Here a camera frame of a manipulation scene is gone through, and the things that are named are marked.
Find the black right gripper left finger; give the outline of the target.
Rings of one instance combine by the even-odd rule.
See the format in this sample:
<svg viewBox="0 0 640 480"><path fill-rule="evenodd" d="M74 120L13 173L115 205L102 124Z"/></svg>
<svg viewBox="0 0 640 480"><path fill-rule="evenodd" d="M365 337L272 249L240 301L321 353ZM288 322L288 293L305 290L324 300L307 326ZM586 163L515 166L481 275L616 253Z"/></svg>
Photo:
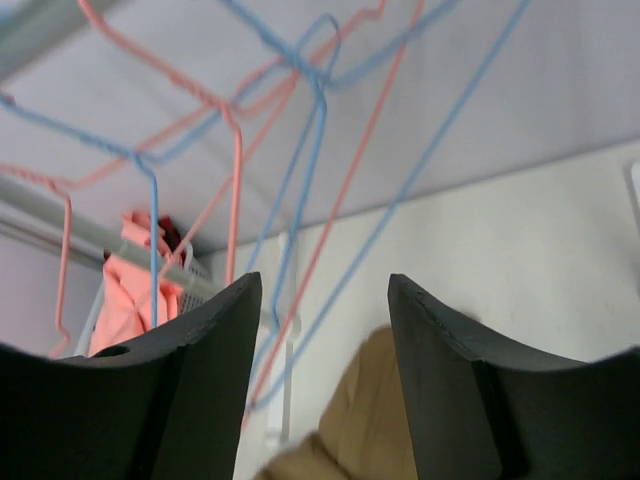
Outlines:
<svg viewBox="0 0 640 480"><path fill-rule="evenodd" d="M248 273L91 358L1 350L5 479L229 479L260 320Z"/></svg>

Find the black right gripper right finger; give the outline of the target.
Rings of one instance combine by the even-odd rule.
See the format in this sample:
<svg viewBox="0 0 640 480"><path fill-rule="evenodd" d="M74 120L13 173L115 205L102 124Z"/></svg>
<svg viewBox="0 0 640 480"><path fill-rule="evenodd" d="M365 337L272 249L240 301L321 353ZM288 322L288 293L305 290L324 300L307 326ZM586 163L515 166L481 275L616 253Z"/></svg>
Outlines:
<svg viewBox="0 0 640 480"><path fill-rule="evenodd" d="M422 479L635 479L639 351L580 362L500 334L410 278L389 313Z"/></svg>

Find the tan pleated skirt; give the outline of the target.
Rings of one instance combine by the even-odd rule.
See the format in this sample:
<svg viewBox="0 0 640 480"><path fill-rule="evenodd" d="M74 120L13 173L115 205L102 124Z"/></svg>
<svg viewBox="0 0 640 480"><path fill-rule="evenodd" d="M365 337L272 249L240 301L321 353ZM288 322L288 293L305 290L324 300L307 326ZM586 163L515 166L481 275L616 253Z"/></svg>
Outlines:
<svg viewBox="0 0 640 480"><path fill-rule="evenodd" d="M372 332L344 371L318 427L257 479L418 477L389 326Z"/></svg>

